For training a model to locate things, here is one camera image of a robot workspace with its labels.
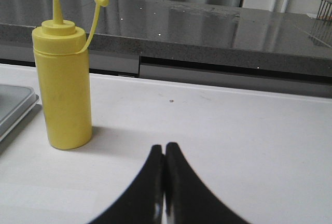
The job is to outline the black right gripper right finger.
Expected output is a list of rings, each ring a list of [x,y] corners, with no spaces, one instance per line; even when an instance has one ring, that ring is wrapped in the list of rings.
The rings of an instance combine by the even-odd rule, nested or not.
[[[165,152],[167,223],[247,223],[202,182],[177,143]]]

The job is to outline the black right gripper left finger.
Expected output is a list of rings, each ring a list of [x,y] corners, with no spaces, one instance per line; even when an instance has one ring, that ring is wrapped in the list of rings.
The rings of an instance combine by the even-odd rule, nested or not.
[[[161,145],[150,153],[129,187],[91,223],[161,223],[163,210],[163,165]]]

